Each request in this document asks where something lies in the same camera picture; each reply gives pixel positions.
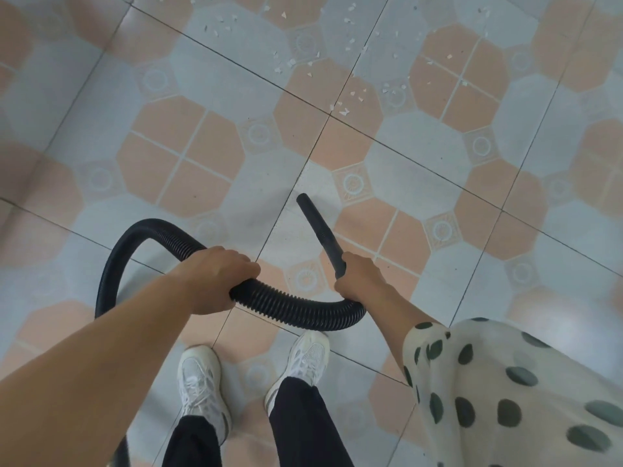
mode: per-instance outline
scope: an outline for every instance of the black corrugated hose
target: black corrugated hose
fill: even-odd
[[[326,251],[336,278],[346,272],[341,259],[342,249],[326,225],[318,210],[306,194],[297,197],[297,203],[305,214],[318,240]],[[147,239],[160,243],[167,251],[182,261],[191,254],[205,249],[199,241],[175,225],[159,220],[146,219],[133,224],[121,236],[110,252],[95,304],[95,317],[99,317],[116,305],[117,292],[123,270],[134,251]],[[366,313],[361,303],[342,300],[332,303],[311,301],[276,290],[259,280],[242,282],[229,292],[232,300],[251,308],[264,316],[303,329],[339,330],[357,323]],[[128,442],[124,437],[109,465],[129,466]]]

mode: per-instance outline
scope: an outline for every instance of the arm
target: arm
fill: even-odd
[[[402,367],[402,345],[407,333],[420,322],[437,322],[417,306],[401,297],[385,282],[372,259],[344,252],[347,272],[335,283],[344,298],[359,301],[381,330],[398,367]]]
[[[191,314],[232,308],[229,290],[259,273],[235,251],[199,251],[6,377],[3,464],[105,465]]]

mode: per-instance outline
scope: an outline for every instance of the polka dot skirt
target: polka dot skirt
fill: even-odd
[[[433,464],[623,465],[621,389],[526,332],[423,322],[402,357]]]

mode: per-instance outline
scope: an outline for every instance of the forearm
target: forearm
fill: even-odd
[[[0,383],[3,463],[105,465],[191,307],[174,279],[160,277],[5,378]]]
[[[370,290],[362,301],[370,316],[381,330],[399,367],[402,367],[402,345],[409,331],[418,323],[434,318],[405,300],[391,285]]]

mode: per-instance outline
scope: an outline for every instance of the pant leg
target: pant leg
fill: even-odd
[[[203,416],[182,416],[166,447],[163,467],[222,467],[214,427]]]
[[[316,387],[287,377],[269,419],[281,467],[353,467]]]

